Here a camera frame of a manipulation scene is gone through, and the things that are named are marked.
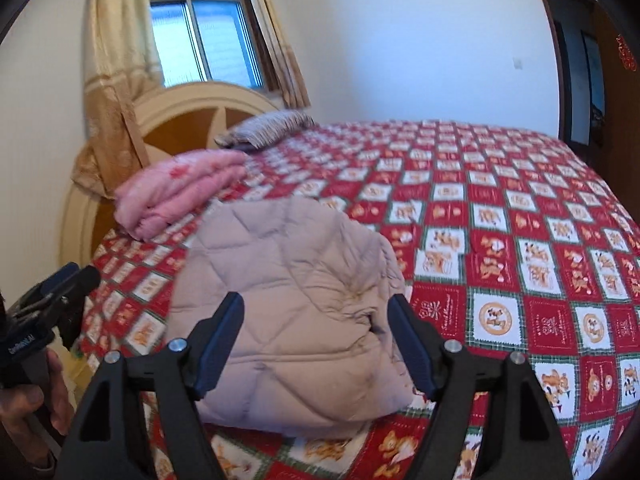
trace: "curtain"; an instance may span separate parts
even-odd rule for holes
[[[162,85],[149,0],[89,0],[84,28],[84,112],[89,140],[72,174],[107,198],[149,158],[133,101]]]
[[[282,98],[289,108],[306,108],[310,105],[305,82],[296,56],[287,42],[276,16],[272,0],[251,0],[260,30],[264,35],[276,78],[282,90]]]

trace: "folded pink blanket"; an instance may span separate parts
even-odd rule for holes
[[[244,178],[247,158],[233,150],[196,150],[158,162],[116,190],[116,222],[137,240],[149,240]]]

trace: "window pane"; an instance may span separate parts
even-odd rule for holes
[[[184,4],[154,5],[151,7],[151,20],[164,72],[164,85],[202,81]]]
[[[604,74],[602,73],[602,60],[600,59],[600,47],[595,38],[583,35],[584,47],[587,51],[589,63],[589,78],[591,79],[591,103],[604,115]]]
[[[262,86],[241,7],[235,2],[193,2],[202,44],[215,80]]]

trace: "pillow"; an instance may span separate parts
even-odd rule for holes
[[[299,110],[278,110],[268,112],[231,128],[226,136],[216,140],[223,147],[231,147],[242,142],[250,143],[254,148],[271,146],[293,132],[313,126],[314,120]]]

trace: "beige puffer jacket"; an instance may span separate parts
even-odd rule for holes
[[[340,438],[411,402],[386,320],[404,278],[380,234],[304,198],[216,205],[175,283],[167,339],[229,291],[244,298],[244,325],[198,404],[204,421]]]

